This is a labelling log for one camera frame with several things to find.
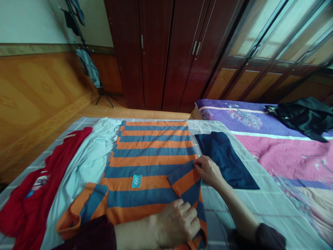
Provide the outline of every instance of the mattress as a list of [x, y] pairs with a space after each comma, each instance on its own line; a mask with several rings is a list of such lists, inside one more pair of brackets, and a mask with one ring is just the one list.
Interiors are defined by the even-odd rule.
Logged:
[[323, 134], [328, 143], [312, 141], [268, 115], [265, 105], [196, 102], [202, 118], [222, 122], [333, 246], [333, 131]]
[[[75, 130], [92, 126], [99, 118], [82, 117], [73, 123], [48, 149], [46, 149], [19, 177], [17, 177], [1, 194], [0, 209], [9, 198], [11, 191], [32, 171], [43, 168], [44, 159], [53, 149], [62, 143], [62, 138]], [[119, 119], [126, 121], [152, 121], [139, 119]], [[201, 155], [195, 134], [209, 134], [212, 131], [228, 135], [235, 152], [244, 162], [246, 168], [260, 187], [260, 190], [236, 190], [244, 203], [261, 221], [277, 229], [287, 239], [287, 249], [330, 249], [318, 236], [310, 223], [292, 205], [278, 185], [265, 169], [253, 158], [236, 137], [219, 121], [190, 120], [189, 130], [197, 155]], [[202, 186], [202, 195], [207, 220], [208, 249], [235, 249], [236, 245], [229, 233], [235, 228], [228, 208], [219, 194], [207, 184]], [[0, 235], [0, 249], [12, 249], [15, 239]]]

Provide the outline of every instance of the hand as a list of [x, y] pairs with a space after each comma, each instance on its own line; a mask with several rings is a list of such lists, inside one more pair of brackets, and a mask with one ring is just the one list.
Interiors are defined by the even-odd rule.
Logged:
[[160, 248], [171, 248], [191, 241], [199, 230], [197, 210], [182, 199], [168, 204], [156, 214], [155, 237]]
[[208, 156], [200, 156], [193, 164], [200, 177], [215, 190], [225, 182], [219, 167]]

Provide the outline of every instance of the orange and blue striped shirt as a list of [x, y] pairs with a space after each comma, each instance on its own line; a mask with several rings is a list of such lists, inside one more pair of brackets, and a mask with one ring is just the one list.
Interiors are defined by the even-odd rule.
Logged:
[[207, 245], [202, 180], [187, 122], [123, 122], [99, 184], [88, 183], [61, 218], [57, 230], [73, 237], [83, 223], [106, 214], [114, 225], [160, 212], [182, 198], [198, 212], [201, 230], [178, 249]]

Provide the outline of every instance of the purple bedspread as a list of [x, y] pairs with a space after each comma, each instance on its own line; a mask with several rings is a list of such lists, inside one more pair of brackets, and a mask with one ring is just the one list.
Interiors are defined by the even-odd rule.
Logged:
[[204, 120], [221, 121], [333, 246], [333, 131], [312, 141], [265, 112], [262, 103], [202, 99]]

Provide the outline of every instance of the wooden floor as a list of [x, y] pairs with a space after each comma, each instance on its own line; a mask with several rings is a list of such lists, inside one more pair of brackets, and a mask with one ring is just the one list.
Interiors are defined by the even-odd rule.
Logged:
[[115, 109], [109, 104], [105, 97], [102, 97], [97, 106], [95, 103], [88, 105], [81, 112], [77, 113], [71, 120], [60, 127], [56, 132], [49, 136], [45, 141], [34, 148], [26, 157], [20, 160], [3, 176], [1, 176], [0, 183], [11, 183], [24, 169], [26, 169], [45, 149], [52, 144], [73, 122], [77, 119], [87, 117], [110, 117], [110, 118], [137, 118], [137, 119], [188, 119], [190, 114], [151, 111], [151, 110], [138, 110], [128, 109], [125, 105], [124, 97], [117, 97], [116, 101], [109, 97]]

